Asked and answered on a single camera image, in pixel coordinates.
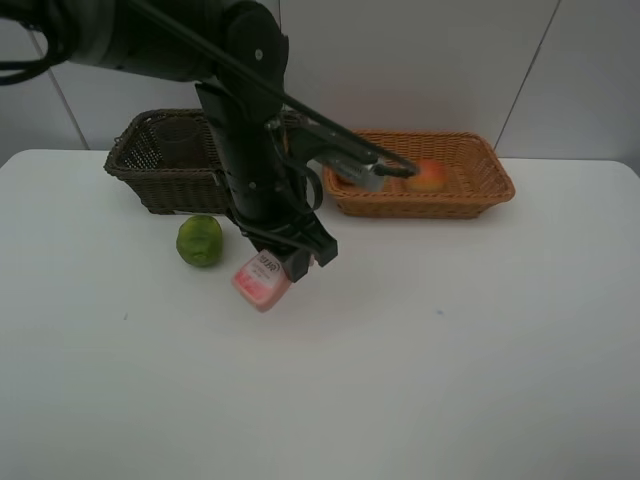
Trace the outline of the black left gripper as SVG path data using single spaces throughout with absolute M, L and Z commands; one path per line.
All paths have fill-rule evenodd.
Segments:
M 279 261 L 292 283 L 307 275 L 313 257 L 324 267 L 338 255 L 337 240 L 314 213 L 295 214 L 289 222 L 276 226 L 250 223 L 235 207 L 228 207 L 226 216 L 256 249 L 261 247 L 272 253 L 281 253 Z

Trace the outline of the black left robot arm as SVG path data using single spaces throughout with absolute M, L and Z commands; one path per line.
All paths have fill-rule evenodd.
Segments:
M 291 281 L 338 254 L 316 215 L 323 193 L 311 162 L 370 191 L 418 172 L 285 92 L 289 41 L 258 2 L 5 1 L 1 15 L 47 43 L 37 60 L 3 61 L 5 85 L 64 62 L 193 83 L 219 152 L 228 218 Z

